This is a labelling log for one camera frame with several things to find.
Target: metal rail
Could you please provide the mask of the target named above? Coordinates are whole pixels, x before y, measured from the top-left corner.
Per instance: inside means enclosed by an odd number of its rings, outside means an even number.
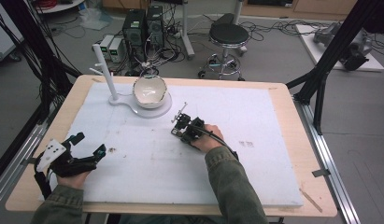
[[[320,156],[321,168],[328,170],[329,175],[325,176],[333,197],[337,203],[337,208],[341,210],[342,217],[345,223],[348,224],[361,224],[358,215],[352,205],[351,199],[348,196],[346,187],[343,184],[340,174],[337,171],[334,159],[332,158],[331,152],[326,145],[323,135],[320,135],[314,127],[314,112],[311,110],[309,105],[302,105],[300,102],[295,102],[296,106],[299,106],[305,119],[305,124],[310,130],[312,140],[314,141],[315,150]]]
[[[34,127],[7,169],[0,176],[0,202],[10,187],[12,187],[12,184],[18,182],[21,171],[25,168],[25,166],[21,163],[28,160],[28,158],[30,158],[34,153],[35,148],[40,144],[44,134],[46,133],[48,126],[48,121],[45,120],[42,124],[37,124]]]

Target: desk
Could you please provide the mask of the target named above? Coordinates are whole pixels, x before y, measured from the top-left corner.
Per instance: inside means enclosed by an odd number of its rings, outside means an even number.
[[[135,77],[114,77],[116,83],[133,83]],[[91,85],[105,82],[103,77],[82,76],[69,92],[63,106],[48,129],[36,155],[44,150],[51,138],[65,140],[76,114]],[[296,179],[303,197],[302,207],[266,207],[265,213],[274,217],[334,217],[336,208],[331,193],[323,177],[314,177],[311,172],[319,170],[317,159],[309,144],[306,131],[294,107],[291,95],[284,84],[237,82],[199,79],[166,78],[168,85],[177,86],[218,86],[237,88],[256,88],[269,90],[285,144],[293,164]],[[33,165],[28,165],[19,183],[7,200],[10,211],[35,211],[41,202],[39,188],[33,178]],[[217,205],[190,204],[145,204],[145,203],[85,203],[85,212],[134,213],[134,214],[183,214],[183,215],[219,215]]]

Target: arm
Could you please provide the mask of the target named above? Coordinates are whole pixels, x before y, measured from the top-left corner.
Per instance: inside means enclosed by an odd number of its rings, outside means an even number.
[[[217,126],[206,125],[206,129],[223,139]],[[192,145],[206,153],[209,182],[227,222],[268,223],[262,204],[249,183],[244,167],[228,148],[207,135],[192,142]]]
[[[90,172],[61,178],[49,198],[36,210],[31,224],[82,223],[82,186]]]

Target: power supply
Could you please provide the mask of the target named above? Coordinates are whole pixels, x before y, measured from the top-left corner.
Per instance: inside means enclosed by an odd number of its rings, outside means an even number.
[[[101,44],[99,45],[101,47],[102,54],[104,54],[104,58],[106,60],[110,60],[109,47],[114,37],[114,35],[106,35],[105,38],[102,40]]]
[[[110,58],[113,63],[120,63],[125,57],[125,48],[122,44],[122,38],[113,38],[112,44],[109,47]]]
[[[155,49],[162,49],[164,47],[163,7],[148,7],[146,20],[148,23],[150,47]]]

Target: hand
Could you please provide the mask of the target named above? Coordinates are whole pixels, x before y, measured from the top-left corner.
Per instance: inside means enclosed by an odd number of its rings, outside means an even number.
[[[86,181],[87,175],[89,175],[90,172],[91,171],[69,177],[60,177],[57,175],[57,182],[59,185],[67,186],[72,189],[83,189],[84,181]]]
[[[223,134],[221,134],[218,126],[206,124],[205,128],[207,131],[213,132],[221,140],[223,140]],[[221,143],[219,143],[217,140],[213,139],[212,137],[208,136],[207,134],[203,134],[199,139],[191,142],[191,145],[199,148],[200,150],[204,151],[205,153],[208,153],[208,151],[210,151],[211,149],[213,149],[215,147],[221,147],[222,146]]]

